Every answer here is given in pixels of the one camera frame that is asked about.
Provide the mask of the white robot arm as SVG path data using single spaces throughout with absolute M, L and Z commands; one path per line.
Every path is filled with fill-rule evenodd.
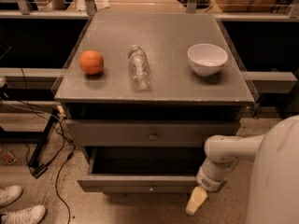
M 253 162 L 246 224 L 299 222 L 299 116 L 251 137 L 213 135 L 196 176 L 186 212 L 194 215 L 209 192 L 218 190 L 239 161 Z

